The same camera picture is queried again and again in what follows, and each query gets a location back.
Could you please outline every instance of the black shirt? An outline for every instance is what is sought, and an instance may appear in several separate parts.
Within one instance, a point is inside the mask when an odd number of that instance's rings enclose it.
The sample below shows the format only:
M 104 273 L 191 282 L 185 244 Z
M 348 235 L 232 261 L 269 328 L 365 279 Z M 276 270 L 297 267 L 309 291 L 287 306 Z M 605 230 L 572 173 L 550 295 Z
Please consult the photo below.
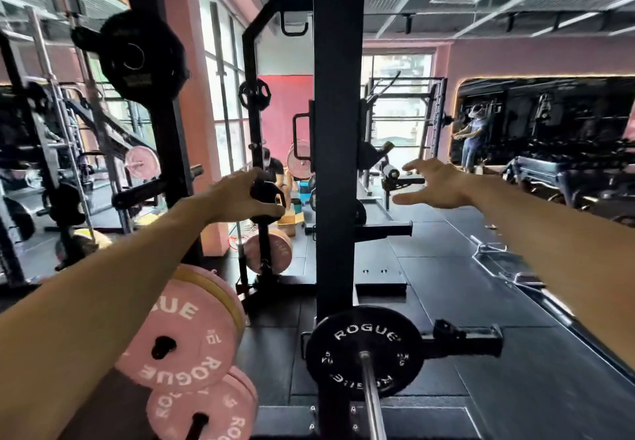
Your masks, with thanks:
M 275 157 L 271 158 L 271 162 L 269 163 L 269 166 L 264 169 L 267 175 L 265 180 L 271 181 L 272 183 L 275 183 L 275 175 L 284 174 L 284 166 L 282 165 L 282 161 L 280 161 L 279 159 L 276 159 Z

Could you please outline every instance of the hand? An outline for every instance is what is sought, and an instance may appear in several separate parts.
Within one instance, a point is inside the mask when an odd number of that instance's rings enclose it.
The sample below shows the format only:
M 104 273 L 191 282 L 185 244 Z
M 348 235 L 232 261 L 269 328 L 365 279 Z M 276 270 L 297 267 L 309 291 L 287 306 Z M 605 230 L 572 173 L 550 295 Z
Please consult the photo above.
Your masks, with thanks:
M 251 187 L 258 177 L 262 177 L 260 168 L 247 172 L 236 171 L 214 183 L 207 191 L 192 196 L 198 202 L 197 207 L 204 212 L 206 224 L 233 223 L 258 215 L 281 218 L 284 208 L 279 204 L 261 203 L 250 196 Z
M 441 163 L 438 159 L 416 159 L 406 164 L 403 170 L 417 170 L 425 178 L 425 186 L 416 192 L 394 195 L 394 204 L 425 203 L 443 209 L 472 206 L 465 191 L 473 177 L 457 171 L 452 164 Z

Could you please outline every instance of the forearm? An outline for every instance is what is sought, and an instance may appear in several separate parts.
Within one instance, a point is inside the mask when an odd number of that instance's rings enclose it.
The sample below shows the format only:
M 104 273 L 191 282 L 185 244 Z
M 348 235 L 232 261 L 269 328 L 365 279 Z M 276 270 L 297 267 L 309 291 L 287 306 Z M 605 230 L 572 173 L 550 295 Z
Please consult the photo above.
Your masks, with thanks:
M 467 195 L 576 317 L 635 367 L 635 230 L 471 177 Z
M 128 346 L 204 227 L 196 206 L 195 198 L 181 200 L 149 227 L 64 269 L 0 316 L 6 399 L 0 437 L 11 438 L 9 428 L 20 438 L 57 438 Z

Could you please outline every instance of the jeans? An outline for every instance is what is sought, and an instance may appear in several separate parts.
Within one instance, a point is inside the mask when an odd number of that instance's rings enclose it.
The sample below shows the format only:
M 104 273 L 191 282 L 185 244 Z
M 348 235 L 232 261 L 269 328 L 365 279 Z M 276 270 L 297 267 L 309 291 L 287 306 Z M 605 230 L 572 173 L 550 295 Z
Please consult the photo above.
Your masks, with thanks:
M 471 170 L 474 167 L 474 158 L 476 157 L 476 151 L 478 150 L 478 144 L 464 143 L 463 145 L 463 158 L 461 159 L 461 166 L 467 170 Z

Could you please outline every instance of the pink weight plate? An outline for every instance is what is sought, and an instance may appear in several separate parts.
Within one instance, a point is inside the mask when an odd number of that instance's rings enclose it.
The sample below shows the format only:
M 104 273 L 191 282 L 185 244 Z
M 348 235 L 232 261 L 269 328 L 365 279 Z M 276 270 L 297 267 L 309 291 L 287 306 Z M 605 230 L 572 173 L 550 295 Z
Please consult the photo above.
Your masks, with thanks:
M 161 172 L 159 158 L 145 146 L 132 147 L 126 153 L 126 168 L 130 176 L 136 179 L 152 179 Z
M 242 335 L 247 325 L 247 315 L 244 312 L 244 308 L 242 307 L 242 301 L 240 300 L 240 298 L 238 298 L 238 294 L 236 293 L 234 288 L 229 286 L 226 281 L 224 281 L 220 276 L 218 276 L 216 274 L 216 270 L 209 271 L 203 268 L 199 268 L 198 266 L 192 266 L 192 265 L 186 265 L 186 264 L 183 264 L 182 266 L 189 268 L 195 271 L 196 273 L 198 273 L 199 275 L 203 276 L 204 278 L 212 281 L 214 284 L 218 285 L 218 287 L 221 290 L 227 293 L 227 296 L 229 296 L 232 299 L 232 301 L 236 305 L 236 308 L 238 308 L 238 311 L 240 311 L 240 314 L 242 317 L 242 324 L 243 324 L 242 332 L 241 332 L 241 335 Z
M 256 408 L 258 408 L 258 391 L 256 390 L 255 385 L 251 382 L 247 374 L 240 370 L 237 366 L 233 366 L 232 368 L 230 368 L 227 374 L 240 381 L 249 390 L 251 396 L 256 399 Z
M 297 152 L 299 156 L 309 157 L 311 155 L 311 148 L 308 141 L 298 141 Z M 286 156 L 286 167 L 293 176 L 298 179 L 309 179 L 313 176 L 311 172 L 311 162 L 305 159 L 298 159 L 293 154 L 293 146 L 289 150 Z
M 115 367 L 144 387 L 195 391 L 223 379 L 237 348 L 236 324 L 223 303 L 172 279 Z
M 214 386 L 190 393 L 152 392 L 146 413 L 161 440 L 184 440 L 195 413 L 208 417 L 201 440 L 247 440 L 251 436 L 258 404 L 250 391 L 231 375 Z
M 272 228 L 269 230 L 269 244 L 271 245 L 271 270 L 273 274 L 281 274 L 291 264 L 293 256 L 291 240 L 281 230 Z M 244 242 L 244 254 L 247 267 L 260 274 L 260 243 L 257 231 Z

